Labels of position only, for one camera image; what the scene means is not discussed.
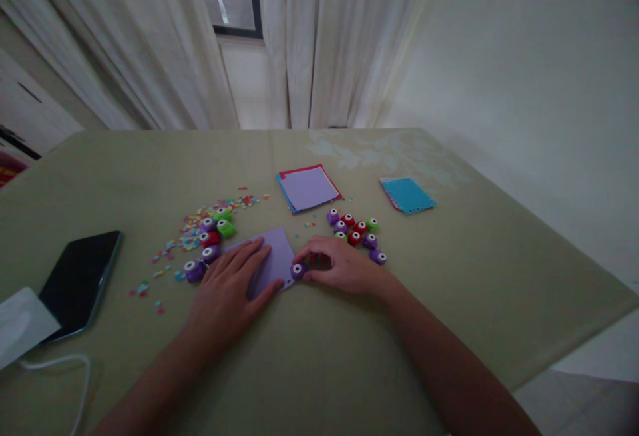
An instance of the green tablecloth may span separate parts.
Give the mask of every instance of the green tablecloth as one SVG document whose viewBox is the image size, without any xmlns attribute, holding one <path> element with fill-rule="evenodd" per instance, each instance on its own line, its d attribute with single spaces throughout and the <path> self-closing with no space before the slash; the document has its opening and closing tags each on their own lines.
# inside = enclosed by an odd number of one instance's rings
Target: green tablecloth
<svg viewBox="0 0 639 436">
<path fill-rule="evenodd" d="M 82 133 L 0 192 L 0 300 L 27 285 L 38 292 L 68 241 L 123 231 L 95 323 L 29 354 L 92 359 L 85 430 L 186 317 L 196 288 L 172 273 L 195 252 L 150 263 L 179 237 L 184 215 L 243 195 L 238 187 L 247 186 L 270 199 L 240 209 L 237 241 L 283 226 L 298 250 L 312 234 L 329 234 L 330 206 L 291 216 L 274 176 L 317 163 L 346 198 L 338 208 L 379 219 L 387 267 L 509 389 L 638 305 L 614 277 L 422 130 Z M 410 216 L 393 209 L 378 183 L 393 176 L 414 177 L 437 207 Z M 168 263 L 171 271 L 152 280 L 146 299 L 128 295 Z M 157 299 L 163 316 L 156 315 Z M 2 432 L 66 433 L 82 380 L 72 366 L 3 370 Z M 202 377 L 171 424 L 180 433 L 442 431 L 374 302 L 308 284 L 276 298 L 217 371 Z"/>
</svg>

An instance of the curtain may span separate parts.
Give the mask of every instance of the curtain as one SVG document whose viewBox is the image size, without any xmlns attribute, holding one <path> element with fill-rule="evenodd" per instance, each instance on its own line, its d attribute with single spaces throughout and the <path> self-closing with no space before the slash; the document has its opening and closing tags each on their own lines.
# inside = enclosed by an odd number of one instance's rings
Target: curtain
<svg viewBox="0 0 639 436">
<path fill-rule="evenodd" d="M 0 4 L 109 128 L 238 128 L 204 0 L 37 1 Z"/>
<path fill-rule="evenodd" d="M 375 124 L 421 0 L 264 0 L 272 118 L 292 128 Z"/>
</svg>

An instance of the hand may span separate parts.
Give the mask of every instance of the hand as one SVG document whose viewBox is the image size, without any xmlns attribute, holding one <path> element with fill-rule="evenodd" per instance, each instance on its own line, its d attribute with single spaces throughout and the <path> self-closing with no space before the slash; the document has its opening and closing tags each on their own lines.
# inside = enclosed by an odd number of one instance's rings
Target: hand
<svg viewBox="0 0 639 436">
<path fill-rule="evenodd" d="M 220 357 L 284 285 L 271 282 L 253 301 L 246 299 L 248 284 L 271 247 L 258 251 L 264 239 L 244 242 L 219 257 L 208 269 L 179 338 L 202 363 Z"/>
<path fill-rule="evenodd" d="M 301 262 L 311 253 L 323 253 L 331 258 L 330 270 L 309 270 L 304 281 L 334 286 L 349 293 L 372 294 L 382 298 L 395 277 L 372 262 L 366 254 L 356 250 L 341 238 L 313 236 L 293 258 L 293 264 Z"/>
</svg>

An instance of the charging cable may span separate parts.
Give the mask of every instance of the charging cable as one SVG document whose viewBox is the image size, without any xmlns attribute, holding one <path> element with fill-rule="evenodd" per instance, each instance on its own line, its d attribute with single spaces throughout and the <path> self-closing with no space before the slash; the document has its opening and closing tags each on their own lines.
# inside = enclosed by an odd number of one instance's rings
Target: charging cable
<svg viewBox="0 0 639 436">
<path fill-rule="evenodd" d="M 82 397 L 80 398 L 80 409 L 78 409 L 78 415 L 75 417 L 75 423 L 73 424 L 71 436 L 75 436 L 75 433 L 78 431 L 78 426 L 80 425 L 80 420 L 82 419 L 82 414 L 85 410 L 85 401 L 87 400 L 87 393 L 89 392 L 89 380 L 91 379 L 91 361 L 89 360 L 89 357 L 85 354 L 72 354 L 57 359 L 52 359 L 51 361 L 44 361 L 43 363 L 29 363 L 24 359 L 18 359 L 18 364 L 24 369 L 29 370 L 43 369 L 49 366 L 56 365 L 58 363 L 62 363 L 64 361 L 71 361 L 73 359 L 79 359 L 81 362 L 83 362 L 87 366 L 87 372 L 85 374 L 85 386 L 82 390 Z"/>
</svg>

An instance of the smartphone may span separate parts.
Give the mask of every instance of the smartphone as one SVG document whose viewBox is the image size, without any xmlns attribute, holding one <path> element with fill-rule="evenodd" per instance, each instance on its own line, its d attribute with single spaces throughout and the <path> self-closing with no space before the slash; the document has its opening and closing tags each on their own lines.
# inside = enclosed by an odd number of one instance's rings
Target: smartphone
<svg viewBox="0 0 639 436">
<path fill-rule="evenodd" d="M 95 317 L 121 238 L 113 231 L 67 244 L 39 295 L 62 328 L 41 345 L 79 333 Z"/>
</svg>

